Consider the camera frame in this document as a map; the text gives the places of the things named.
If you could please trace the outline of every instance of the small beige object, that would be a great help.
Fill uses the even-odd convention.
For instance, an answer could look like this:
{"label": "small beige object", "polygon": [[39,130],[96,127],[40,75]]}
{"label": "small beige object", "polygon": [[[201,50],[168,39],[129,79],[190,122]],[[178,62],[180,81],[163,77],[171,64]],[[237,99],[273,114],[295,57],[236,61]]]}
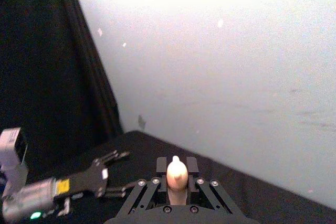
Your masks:
{"label": "small beige object", "polygon": [[168,197],[170,205],[185,205],[187,199],[187,167],[178,156],[173,156],[173,161],[167,168]]}

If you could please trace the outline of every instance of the black curtain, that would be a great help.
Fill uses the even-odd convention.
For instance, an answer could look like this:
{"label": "black curtain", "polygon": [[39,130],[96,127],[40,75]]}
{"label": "black curtain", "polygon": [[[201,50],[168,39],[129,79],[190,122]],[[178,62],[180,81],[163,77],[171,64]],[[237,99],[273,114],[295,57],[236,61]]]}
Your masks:
{"label": "black curtain", "polygon": [[0,130],[24,129],[30,175],[120,135],[78,0],[0,4]]}

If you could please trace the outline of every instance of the black tablecloth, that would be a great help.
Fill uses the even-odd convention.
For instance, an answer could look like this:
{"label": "black tablecloth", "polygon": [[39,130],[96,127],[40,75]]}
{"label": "black tablecloth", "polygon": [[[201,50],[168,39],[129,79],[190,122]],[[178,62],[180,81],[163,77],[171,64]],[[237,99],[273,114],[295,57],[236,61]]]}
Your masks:
{"label": "black tablecloth", "polygon": [[[54,170],[29,178],[28,182],[51,176],[58,178],[85,170],[94,158],[114,149],[119,152],[128,150],[131,156],[109,168],[112,186],[154,177],[157,157],[166,156],[171,160],[173,155],[177,155],[184,160],[187,156],[195,156],[201,176],[206,180],[218,179],[243,213],[251,219],[260,223],[336,223],[336,211],[330,208],[138,131],[117,137],[69,162],[59,160]],[[47,217],[29,223],[104,223],[118,213],[124,201],[125,199],[96,199],[87,196],[72,201],[72,213],[65,217]]]}

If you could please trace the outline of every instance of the yellow label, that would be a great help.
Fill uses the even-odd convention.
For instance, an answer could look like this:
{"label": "yellow label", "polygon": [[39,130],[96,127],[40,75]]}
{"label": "yellow label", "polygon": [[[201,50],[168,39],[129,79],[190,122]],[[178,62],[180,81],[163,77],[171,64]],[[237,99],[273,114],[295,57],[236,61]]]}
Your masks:
{"label": "yellow label", "polygon": [[61,180],[57,183],[56,186],[56,193],[59,194],[64,194],[68,192],[70,189],[70,180],[69,179],[64,179]]}

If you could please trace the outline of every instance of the white backdrop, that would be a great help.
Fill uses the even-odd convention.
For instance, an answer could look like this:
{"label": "white backdrop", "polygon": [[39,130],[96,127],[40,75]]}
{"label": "white backdrop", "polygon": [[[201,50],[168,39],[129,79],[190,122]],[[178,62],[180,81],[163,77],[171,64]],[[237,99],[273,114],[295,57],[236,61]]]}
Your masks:
{"label": "white backdrop", "polygon": [[80,4],[125,131],[336,208],[336,0]]}

